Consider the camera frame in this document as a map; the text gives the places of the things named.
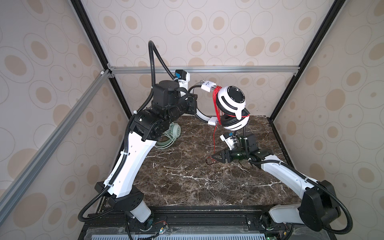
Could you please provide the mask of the mint green headphones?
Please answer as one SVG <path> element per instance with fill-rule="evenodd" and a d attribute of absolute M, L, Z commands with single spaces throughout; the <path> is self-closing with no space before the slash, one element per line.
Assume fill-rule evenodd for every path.
<path fill-rule="evenodd" d="M 167 131 L 162 134 L 162 137 L 167 137 L 165 142 L 156 142 L 155 148 L 164 150 L 169 148 L 181 135 L 181 127 L 177 123 L 171 123 Z"/>

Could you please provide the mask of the white black red headphones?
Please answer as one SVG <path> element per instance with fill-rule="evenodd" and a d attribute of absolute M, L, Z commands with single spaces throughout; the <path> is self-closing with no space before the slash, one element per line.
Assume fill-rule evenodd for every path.
<path fill-rule="evenodd" d="M 189 88 L 189 93 L 195 88 L 213 93 L 215 116 L 208 117 L 197 110 L 196 117 L 203 122 L 217 126 L 221 125 L 229 131 L 237 131 L 244 128 L 249 121 L 250 112 L 246 109 L 244 93 L 236 86 L 220 87 L 214 82 L 206 81 L 200 85 Z"/>

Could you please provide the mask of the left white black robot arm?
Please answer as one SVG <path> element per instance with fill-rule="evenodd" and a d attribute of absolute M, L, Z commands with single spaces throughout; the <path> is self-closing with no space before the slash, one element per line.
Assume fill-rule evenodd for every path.
<path fill-rule="evenodd" d="M 151 225 L 152 212 L 143 200 L 143 193 L 134 187 L 134 180 L 144 159 L 171 123 L 183 114 L 195 114 L 196 106 L 197 96 L 189 94 L 176 81 L 153 85 L 148 99 L 129 120 L 117 165 L 104 182 L 98 183 L 99 193 L 79 212 L 79 221 L 91 221 L 84 213 L 102 196 L 109 196 L 113 210 Z"/>

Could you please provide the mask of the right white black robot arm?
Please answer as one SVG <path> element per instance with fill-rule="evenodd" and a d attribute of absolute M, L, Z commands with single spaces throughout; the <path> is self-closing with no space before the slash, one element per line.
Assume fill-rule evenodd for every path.
<path fill-rule="evenodd" d="M 353 229 L 353 219 L 347 207 L 337 198 L 334 186 L 328 181 L 310 178 L 280 160 L 268 149 L 261 149 L 256 136 L 224 134 L 220 139 L 227 147 L 211 158 L 220 163 L 247 161 L 267 172 L 289 187 L 300 199 L 299 204 L 276 205 L 261 220 L 264 229 L 276 224 L 305 225 L 319 232 L 345 235 Z"/>

